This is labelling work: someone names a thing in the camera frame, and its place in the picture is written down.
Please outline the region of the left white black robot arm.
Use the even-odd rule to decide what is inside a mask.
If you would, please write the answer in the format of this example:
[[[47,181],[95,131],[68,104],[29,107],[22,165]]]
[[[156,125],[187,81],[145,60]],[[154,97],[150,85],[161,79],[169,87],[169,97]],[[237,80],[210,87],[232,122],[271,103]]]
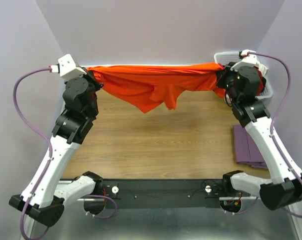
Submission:
[[[56,119],[48,151],[29,185],[9,200],[10,206],[46,227],[55,225],[71,203],[86,195],[95,198],[102,192],[102,177],[90,171],[64,188],[56,188],[67,163],[96,120],[96,92],[102,86],[85,68],[67,77],[62,95],[65,108]]]

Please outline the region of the orange t shirt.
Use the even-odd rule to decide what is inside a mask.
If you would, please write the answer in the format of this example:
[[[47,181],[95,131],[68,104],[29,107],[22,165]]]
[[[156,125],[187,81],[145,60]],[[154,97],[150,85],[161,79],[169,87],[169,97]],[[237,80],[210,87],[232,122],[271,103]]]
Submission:
[[[209,91],[223,97],[217,87],[216,73],[223,68],[216,63],[179,66],[112,65],[88,67],[103,89],[126,101],[143,113],[161,104],[172,110],[185,91]]]

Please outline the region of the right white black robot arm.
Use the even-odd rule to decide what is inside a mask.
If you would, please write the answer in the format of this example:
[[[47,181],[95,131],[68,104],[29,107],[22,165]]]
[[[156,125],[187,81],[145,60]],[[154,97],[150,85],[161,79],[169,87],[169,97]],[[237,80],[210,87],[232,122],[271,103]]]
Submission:
[[[270,210],[302,201],[302,170],[283,146],[269,111],[256,94],[262,77],[254,66],[225,65],[217,73],[217,87],[225,90],[228,104],[240,125],[257,145],[270,173],[270,179],[237,170],[223,175],[221,191],[232,196],[237,191],[259,197]]]

